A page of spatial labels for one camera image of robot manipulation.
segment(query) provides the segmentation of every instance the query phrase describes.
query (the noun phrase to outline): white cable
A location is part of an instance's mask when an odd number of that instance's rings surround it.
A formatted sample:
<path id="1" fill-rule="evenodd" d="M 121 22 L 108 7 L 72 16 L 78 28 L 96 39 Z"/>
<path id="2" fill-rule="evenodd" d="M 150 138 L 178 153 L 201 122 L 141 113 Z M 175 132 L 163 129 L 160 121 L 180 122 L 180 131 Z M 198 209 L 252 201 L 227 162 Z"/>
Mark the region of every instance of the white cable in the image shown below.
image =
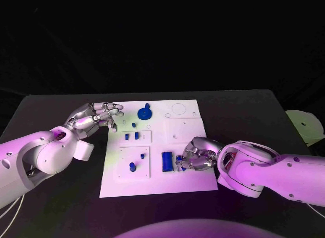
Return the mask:
<path id="1" fill-rule="evenodd" d="M 9 230 L 10 226 L 12 226 L 12 224 L 13 224 L 13 221 L 14 221 L 14 219 L 16 219 L 16 217 L 17 217 L 17 213 L 19 213 L 19 210 L 20 210 L 20 207 L 22 207 L 22 204 L 23 204 L 23 200 L 24 200 L 24 195 L 23 195 L 23 197 L 22 197 L 22 201 L 20 201 L 20 205 L 19 205 L 19 207 L 17 207 L 16 215 L 14 215 L 14 217 L 13 217 L 13 220 L 12 220 L 12 222 L 10 222 L 9 226 L 7 226 L 7 229 L 6 229 L 6 231 L 3 232 L 0 238 L 3 237 L 4 233 L 7 232 L 7 230 Z"/>
<path id="2" fill-rule="evenodd" d="M 312 205 L 311 204 L 308 204 L 308 206 L 312 208 L 312 210 L 325 218 L 325 215 L 324 214 L 321 214 L 321 212 L 312 207 Z"/>
<path id="3" fill-rule="evenodd" d="M 13 202 L 12 206 L 9 207 L 7 211 L 3 213 L 3 215 L 0 216 L 0 219 L 3 218 L 3 216 L 7 214 L 7 212 L 10 211 L 10 209 L 13 208 L 13 206 L 16 205 L 17 201 L 19 201 L 20 197 L 17 198 L 17 200 Z"/>

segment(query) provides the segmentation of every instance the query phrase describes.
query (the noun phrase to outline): white panel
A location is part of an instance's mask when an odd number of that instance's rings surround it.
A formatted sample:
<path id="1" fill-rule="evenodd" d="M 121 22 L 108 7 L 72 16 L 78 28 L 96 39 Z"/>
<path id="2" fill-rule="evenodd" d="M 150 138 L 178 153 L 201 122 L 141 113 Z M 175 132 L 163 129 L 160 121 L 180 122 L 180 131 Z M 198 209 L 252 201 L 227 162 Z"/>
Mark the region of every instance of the white panel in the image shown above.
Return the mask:
<path id="1" fill-rule="evenodd" d="M 151 131 L 124 131 L 121 133 L 121 145 L 132 144 L 150 144 L 151 143 Z"/>
<path id="2" fill-rule="evenodd" d="M 108 148 L 104 166 L 104 178 L 101 197 L 134 196 L 147 194 L 194 192 L 217 190 L 217 181 L 214 170 L 204 171 L 186 170 L 180 172 L 175 166 L 175 156 L 181 155 L 184 148 L 194 136 L 206 137 L 203 120 L 196 100 L 170 100 L 170 101 L 142 101 L 142 102 L 115 102 L 124 105 L 125 115 L 114 116 L 118 125 L 118 133 L 108 133 Z M 150 120 L 140 120 L 137 116 L 138 110 L 150 104 L 152 117 Z M 178 142 L 167 143 L 167 124 L 170 128 L 175 128 L 180 123 L 187 122 L 180 129 L 171 129 L 173 132 L 180 132 Z M 132 133 L 134 141 L 135 130 L 141 133 L 150 131 L 151 140 L 140 141 L 138 144 L 125 142 L 125 132 Z M 128 161 L 121 166 L 121 153 L 125 147 Z M 142 178 L 144 175 L 137 171 L 129 171 L 129 162 L 134 159 L 141 160 L 141 153 L 132 152 L 132 147 L 150 148 L 150 178 Z M 173 152 L 174 171 L 163 172 L 163 152 Z M 117 173 L 125 172 L 124 178 L 117 177 Z"/>
<path id="3" fill-rule="evenodd" d="M 150 178 L 150 147 L 122 147 L 119 149 L 118 163 L 115 166 L 114 179 L 118 181 L 134 181 Z M 129 163 L 134 162 L 137 169 L 129 170 Z"/>
<path id="4" fill-rule="evenodd" d="M 165 137 L 168 144 L 188 144 L 190 138 L 196 136 L 206 136 L 201 118 L 165 120 Z"/>

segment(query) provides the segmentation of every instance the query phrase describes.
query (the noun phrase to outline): table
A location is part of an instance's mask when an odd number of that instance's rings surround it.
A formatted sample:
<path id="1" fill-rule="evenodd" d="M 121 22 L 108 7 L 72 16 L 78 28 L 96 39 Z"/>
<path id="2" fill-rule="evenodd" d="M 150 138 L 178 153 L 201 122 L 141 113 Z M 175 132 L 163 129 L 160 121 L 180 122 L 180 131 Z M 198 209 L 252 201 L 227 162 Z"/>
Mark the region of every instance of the table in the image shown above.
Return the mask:
<path id="1" fill-rule="evenodd" d="M 27 96 L 0 143 L 65 123 L 83 103 L 197 99 L 209 138 L 253 141 L 280 153 L 309 154 L 269 90 Z M 99 198 L 108 129 L 85 139 L 95 145 L 89 161 L 72 161 L 63 172 L 27 193 L 4 237 L 114 237 L 144 225 L 186 218 L 223 219 L 286 237 L 325 237 L 325 219 L 306 204 L 268 188 L 249 198 L 219 185 L 219 191 Z M 3 233 L 16 209 L 0 220 Z"/>

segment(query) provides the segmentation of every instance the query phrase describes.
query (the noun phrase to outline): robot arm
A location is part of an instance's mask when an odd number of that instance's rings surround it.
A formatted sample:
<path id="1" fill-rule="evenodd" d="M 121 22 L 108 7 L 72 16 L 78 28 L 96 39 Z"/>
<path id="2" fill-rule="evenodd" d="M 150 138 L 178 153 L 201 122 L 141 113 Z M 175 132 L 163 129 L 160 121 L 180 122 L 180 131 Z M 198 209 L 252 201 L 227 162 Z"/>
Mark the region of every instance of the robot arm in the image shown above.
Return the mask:
<path id="1" fill-rule="evenodd" d="M 249 197 L 268 187 L 289 200 L 325 207 L 325 157 L 279 155 L 247 141 L 223 146 L 196 137 L 177 165 L 196 170 L 217 165 L 219 183 Z"/>
<path id="2" fill-rule="evenodd" d="M 122 108 L 112 103 L 85 104 L 72 112 L 63 126 L 0 145 L 0 208 L 63 171 L 72 158 L 89 159 L 94 145 L 81 140 L 99 126 L 108 126 L 117 132 L 112 115 L 122 116 Z M 29 172 L 23 161 L 32 165 Z"/>

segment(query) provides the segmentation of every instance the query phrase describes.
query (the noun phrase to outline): hole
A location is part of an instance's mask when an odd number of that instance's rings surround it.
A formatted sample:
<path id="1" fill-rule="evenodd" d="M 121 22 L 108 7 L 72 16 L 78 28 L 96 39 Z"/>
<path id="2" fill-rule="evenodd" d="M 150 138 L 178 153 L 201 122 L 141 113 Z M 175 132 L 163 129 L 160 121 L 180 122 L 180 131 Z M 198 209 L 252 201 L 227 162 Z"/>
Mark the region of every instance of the hole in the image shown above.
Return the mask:
<path id="1" fill-rule="evenodd" d="M 10 168 L 10 161 L 7 159 L 4 159 L 1 161 L 1 163 L 3 163 L 3 166 L 9 169 Z"/>

